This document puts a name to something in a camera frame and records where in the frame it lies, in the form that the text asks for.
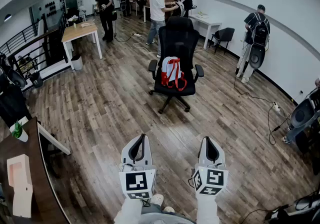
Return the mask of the black metal railing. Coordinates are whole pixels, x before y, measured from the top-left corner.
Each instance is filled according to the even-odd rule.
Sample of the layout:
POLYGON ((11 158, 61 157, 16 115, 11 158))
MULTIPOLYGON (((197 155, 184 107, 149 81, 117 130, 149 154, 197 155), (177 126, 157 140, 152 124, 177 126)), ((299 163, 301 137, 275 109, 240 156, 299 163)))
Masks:
POLYGON ((0 53, 6 55, 10 66, 25 79, 22 90, 33 86, 32 73, 39 72, 45 80, 70 66, 62 43, 65 28, 63 11, 56 16, 43 15, 0 46, 0 53))

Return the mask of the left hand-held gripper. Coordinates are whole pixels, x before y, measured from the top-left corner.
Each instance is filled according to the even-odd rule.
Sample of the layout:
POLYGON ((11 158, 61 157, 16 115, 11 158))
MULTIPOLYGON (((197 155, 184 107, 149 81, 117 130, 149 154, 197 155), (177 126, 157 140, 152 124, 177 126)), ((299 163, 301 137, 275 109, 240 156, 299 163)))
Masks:
POLYGON ((123 164, 119 179, 125 197, 130 200, 151 199, 155 190, 157 170, 152 165, 148 136, 142 133, 130 140, 122 149, 121 160, 123 164))

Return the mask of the white waste bin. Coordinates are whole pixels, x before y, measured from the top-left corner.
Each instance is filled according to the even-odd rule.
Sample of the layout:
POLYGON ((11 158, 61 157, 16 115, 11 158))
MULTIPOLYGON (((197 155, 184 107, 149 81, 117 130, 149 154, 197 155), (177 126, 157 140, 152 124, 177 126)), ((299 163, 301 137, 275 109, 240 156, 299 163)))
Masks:
POLYGON ((79 71, 83 68, 82 56, 80 54, 76 54, 71 58, 71 63, 74 67, 74 70, 79 71))

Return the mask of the person's white printed shirt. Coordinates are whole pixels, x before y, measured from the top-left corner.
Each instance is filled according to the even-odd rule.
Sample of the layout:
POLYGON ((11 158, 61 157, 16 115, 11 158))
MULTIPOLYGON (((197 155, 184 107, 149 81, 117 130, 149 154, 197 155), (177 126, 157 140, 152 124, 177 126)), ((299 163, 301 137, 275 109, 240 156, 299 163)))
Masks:
POLYGON ((138 224, 194 224, 189 219, 166 213, 146 213, 140 216, 138 224))

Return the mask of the person's left leg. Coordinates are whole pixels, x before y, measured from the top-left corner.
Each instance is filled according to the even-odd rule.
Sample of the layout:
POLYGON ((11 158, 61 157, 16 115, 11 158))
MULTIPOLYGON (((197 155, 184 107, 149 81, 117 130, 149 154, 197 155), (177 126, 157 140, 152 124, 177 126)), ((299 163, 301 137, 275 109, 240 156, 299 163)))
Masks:
POLYGON ((141 209, 141 214, 149 214, 149 213, 162 213, 162 208, 158 204, 151 203, 149 206, 143 206, 141 209))

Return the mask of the group of black wall-hung items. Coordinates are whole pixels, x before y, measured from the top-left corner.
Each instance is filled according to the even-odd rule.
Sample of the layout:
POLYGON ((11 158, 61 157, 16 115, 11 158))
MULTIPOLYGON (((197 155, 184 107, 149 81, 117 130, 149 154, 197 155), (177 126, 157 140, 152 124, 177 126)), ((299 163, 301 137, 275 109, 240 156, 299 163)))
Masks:
POLYGON ((43 0, 32 7, 33 17, 40 19, 46 18, 66 12, 65 0, 43 0))

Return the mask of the potted green plant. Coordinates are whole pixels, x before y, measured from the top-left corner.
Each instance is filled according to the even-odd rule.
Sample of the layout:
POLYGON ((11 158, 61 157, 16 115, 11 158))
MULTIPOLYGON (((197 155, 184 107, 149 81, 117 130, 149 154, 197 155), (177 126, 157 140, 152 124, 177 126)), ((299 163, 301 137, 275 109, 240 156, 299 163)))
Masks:
POLYGON ((11 131, 11 135, 14 138, 24 143, 27 142, 29 139, 28 134, 25 132, 25 130, 22 127, 22 124, 19 121, 16 121, 14 123, 14 125, 10 128, 10 131, 11 131))

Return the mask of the person's right forearm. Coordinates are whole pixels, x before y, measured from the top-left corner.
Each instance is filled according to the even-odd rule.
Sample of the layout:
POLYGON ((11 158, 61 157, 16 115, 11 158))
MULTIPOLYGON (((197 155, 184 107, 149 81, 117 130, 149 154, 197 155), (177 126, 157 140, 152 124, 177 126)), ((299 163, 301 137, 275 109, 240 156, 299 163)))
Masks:
POLYGON ((215 195, 197 194, 196 224, 220 224, 215 195))

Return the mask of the black mesh office chair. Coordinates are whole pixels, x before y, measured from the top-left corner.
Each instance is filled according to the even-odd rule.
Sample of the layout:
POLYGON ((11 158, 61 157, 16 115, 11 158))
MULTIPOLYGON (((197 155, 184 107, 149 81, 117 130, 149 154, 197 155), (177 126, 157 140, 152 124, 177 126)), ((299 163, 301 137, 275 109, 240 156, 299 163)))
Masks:
POLYGON ((185 96, 192 96, 196 93, 195 84, 199 77, 204 76, 201 65, 193 65, 193 57, 196 45, 199 40, 199 32, 194 29, 191 19, 185 17, 170 17, 165 26, 158 31, 161 57, 159 60, 150 61, 148 71, 152 73, 154 89, 149 91, 167 96, 162 108, 158 110, 162 114, 171 99, 175 98, 184 106, 185 112, 190 111, 190 105, 183 99, 185 96), (184 73, 187 86, 183 91, 178 91, 176 87, 168 88, 161 84, 162 63, 166 57, 180 58, 180 69, 184 73))

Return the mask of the person's left white shoe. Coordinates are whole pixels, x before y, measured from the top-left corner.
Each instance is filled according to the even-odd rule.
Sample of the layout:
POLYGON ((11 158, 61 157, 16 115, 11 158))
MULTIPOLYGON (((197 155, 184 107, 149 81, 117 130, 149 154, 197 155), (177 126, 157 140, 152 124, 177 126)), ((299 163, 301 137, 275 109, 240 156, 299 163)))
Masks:
POLYGON ((162 206, 164 201, 164 196, 162 194, 155 194, 152 196, 150 200, 150 204, 158 205, 159 207, 162 206))

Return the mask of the black waste bin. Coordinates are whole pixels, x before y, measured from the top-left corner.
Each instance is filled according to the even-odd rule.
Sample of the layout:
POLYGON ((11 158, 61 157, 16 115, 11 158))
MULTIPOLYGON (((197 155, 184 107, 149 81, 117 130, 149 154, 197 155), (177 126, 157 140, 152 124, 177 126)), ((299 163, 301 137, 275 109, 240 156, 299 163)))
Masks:
POLYGON ((29 79, 35 88, 39 88, 43 85, 43 79, 38 71, 32 73, 29 79))

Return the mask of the wooden table with white legs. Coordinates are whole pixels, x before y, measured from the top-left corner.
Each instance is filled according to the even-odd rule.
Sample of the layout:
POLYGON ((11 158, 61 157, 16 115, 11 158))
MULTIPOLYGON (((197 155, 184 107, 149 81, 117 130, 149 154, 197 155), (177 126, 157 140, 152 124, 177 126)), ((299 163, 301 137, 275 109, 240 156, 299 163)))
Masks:
POLYGON ((93 43, 96 44, 97 46, 99 58, 102 59, 103 55, 102 55, 101 46, 100 46, 99 37, 98 37, 98 28, 95 24, 92 26, 82 28, 81 23, 79 23, 76 25, 76 28, 74 28, 73 26, 70 26, 64 30, 61 42, 63 44, 64 50, 68 59, 68 63, 71 66, 72 70, 74 70, 73 64, 71 62, 72 55, 68 51, 67 43, 88 35, 92 35, 93 43))

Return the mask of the small white-framed table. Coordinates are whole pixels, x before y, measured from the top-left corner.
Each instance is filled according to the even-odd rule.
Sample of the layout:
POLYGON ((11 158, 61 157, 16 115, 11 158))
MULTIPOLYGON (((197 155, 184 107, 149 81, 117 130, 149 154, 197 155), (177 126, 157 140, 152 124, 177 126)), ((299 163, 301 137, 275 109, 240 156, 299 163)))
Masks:
POLYGON ((137 16, 138 15, 140 1, 139 0, 130 0, 129 3, 130 3, 130 10, 131 11, 134 10, 135 11, 135 15, 137 16))

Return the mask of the desk with white frame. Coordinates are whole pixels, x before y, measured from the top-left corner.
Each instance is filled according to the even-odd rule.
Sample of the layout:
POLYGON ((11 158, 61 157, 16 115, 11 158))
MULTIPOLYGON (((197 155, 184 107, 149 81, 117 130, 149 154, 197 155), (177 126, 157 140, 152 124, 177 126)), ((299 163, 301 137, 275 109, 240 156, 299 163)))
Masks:
POLYGON ((9 135, 0 142, 0 185, 14 224, 71 224, 51 182, 45 162, 44 146, 41 139, 55 146, 59 152, 70 155, 71 151, 51 135, 36 118, 19 120, 28 135, 27 142, 9 135), (27 155, 33 187, 31 218, 13 215, 14 189, 9 186, 7 160, 27 155))

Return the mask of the person's left forearm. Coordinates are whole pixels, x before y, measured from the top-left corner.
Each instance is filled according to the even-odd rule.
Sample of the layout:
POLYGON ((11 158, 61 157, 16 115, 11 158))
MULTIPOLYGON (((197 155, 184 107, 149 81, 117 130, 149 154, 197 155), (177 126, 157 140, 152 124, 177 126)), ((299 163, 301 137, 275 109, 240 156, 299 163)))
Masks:
POLYGON ((124 200, 121 210, 114 218, 114 224, 139 224, 143 203, 141 200, 124 200))

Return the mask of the small black chair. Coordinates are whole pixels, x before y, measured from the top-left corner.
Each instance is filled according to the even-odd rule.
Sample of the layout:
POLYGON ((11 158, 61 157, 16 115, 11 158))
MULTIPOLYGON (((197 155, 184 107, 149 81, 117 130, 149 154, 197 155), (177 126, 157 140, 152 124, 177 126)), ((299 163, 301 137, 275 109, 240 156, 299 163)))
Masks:
POLYGON ((231 27, 226 27, 224 29, 216 31, 211 36, 211 42, 209 43, 209 47, 211 47, 212 43, 214 42, 214 39, 216 41, 216 44, 214 45, 215 50, 214 53, 217 52, 217 49, 220 47, 222 42, 226 43, 226 46, 224 48, 224 54, 226 50, 228 49, 229 42, 232 40, 234 35, 235 29, 231 27))

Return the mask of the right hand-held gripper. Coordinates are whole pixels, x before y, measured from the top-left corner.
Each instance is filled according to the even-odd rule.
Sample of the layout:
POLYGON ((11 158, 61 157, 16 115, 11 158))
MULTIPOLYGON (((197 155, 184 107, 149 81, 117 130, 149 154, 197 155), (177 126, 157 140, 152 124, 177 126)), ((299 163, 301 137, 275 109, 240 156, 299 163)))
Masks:
POLYGON ((200 145, 198 164, 192 175, 196 195, 219 195, 227 186, 228 175, 225 152, 214 139, 205 136, 200 145))

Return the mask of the pale backpack with red straps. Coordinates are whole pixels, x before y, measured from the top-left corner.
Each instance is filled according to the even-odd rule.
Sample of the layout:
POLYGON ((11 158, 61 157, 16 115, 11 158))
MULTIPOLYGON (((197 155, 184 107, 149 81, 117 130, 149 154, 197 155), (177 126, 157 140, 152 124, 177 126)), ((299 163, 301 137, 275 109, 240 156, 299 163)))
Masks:
POLYGON ((161 85, 172 89, 175 87, 179 92, 187 86, 187 80, 181 71, 181 60, 175 56, 168 56, 162 62, 161 85))

